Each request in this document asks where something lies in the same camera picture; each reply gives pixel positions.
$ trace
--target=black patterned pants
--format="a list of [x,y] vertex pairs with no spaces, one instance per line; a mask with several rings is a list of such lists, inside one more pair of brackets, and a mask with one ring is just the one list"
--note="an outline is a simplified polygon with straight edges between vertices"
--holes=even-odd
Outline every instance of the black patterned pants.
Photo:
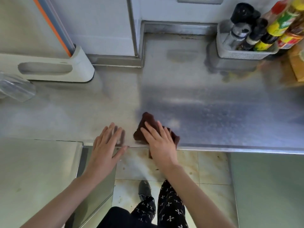
[[[155,216],[155,202],[148,197],[135,207],[131,215],[138,220],[151,223]],[[165,180],[158,196],[157,225],[163,228],[187,228],[185,206],[171,184]]]

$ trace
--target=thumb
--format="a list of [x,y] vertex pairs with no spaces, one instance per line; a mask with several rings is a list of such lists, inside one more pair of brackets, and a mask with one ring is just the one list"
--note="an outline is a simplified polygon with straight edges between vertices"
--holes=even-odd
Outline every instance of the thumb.
[[113,160],[113,164],[115,165],[120,157],[125,153],[125,151],[128,149],[127,146],[123,146],[119,149],[119,151],[117,151],[117,153],[112,157],[112,160]]

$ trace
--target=cutting board holder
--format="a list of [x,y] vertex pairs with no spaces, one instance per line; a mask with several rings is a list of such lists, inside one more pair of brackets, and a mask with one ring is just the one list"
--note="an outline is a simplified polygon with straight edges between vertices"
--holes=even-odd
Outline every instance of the cutting board holder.
[[[19,65],[22,63],[48,63],[70,65],[70,72],[21,72]],[[72,57],[68,59],[34,57],[0,53],[0,71],[15,74],[27,80],[87,82],[94,76],[95,69],[80,46],[76,46]]]

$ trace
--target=person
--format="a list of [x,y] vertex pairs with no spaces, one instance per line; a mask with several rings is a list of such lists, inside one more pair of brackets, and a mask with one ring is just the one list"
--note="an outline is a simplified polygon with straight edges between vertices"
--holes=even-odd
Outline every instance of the person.
[[[119,207],[112,207],[102,219],[98,228],[109,227],[188,227],[185,219],[187,207],[198,228],[235,228],[222,214],[208,196],[192,181],[177,160],[176,146],[169,130],[158,122],[160,134],[148,123],[148,131],[141,128],[150,145],[151,155],[166,180],[158,197],[158,225],[151,224],[156,206],[147,181],[139,184],[141,202],[129,213]],[[113,135],[115,127],[111,123],[95,139],[92,156],[82,176],[72,183],[30,218],[21,228],[61,228],[77,206],[89,195],[115,167],[127,150],[122,146],[113,156],[115,145],[123,129],[120,127]]]

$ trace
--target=hand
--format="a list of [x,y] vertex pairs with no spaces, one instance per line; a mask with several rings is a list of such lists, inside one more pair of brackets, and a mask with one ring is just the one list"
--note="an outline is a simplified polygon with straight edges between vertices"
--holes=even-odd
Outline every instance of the hand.
[[167,127],[163,128],[159,121],[157,124],[160,134],[147,122],[145,122],[145,125],[150,133],[144,128],[141,128],[140,130],[150,145],[150,152],[153,160],[161,172],[166,174],[171,168],[179,165],[177,161],[176,146]]
[[106,126],[94,141],[92,155],[83,176],[92,179],[95,184],[99,184],[110,174],[119,161],[120,156],[122,156],[128,148],[127,146],[122,146],[114,157],[112,157],[115,144],[123,132],[123,129],[120,127],[112,136],[114,127],[114,123],[111,123],[109,127]]

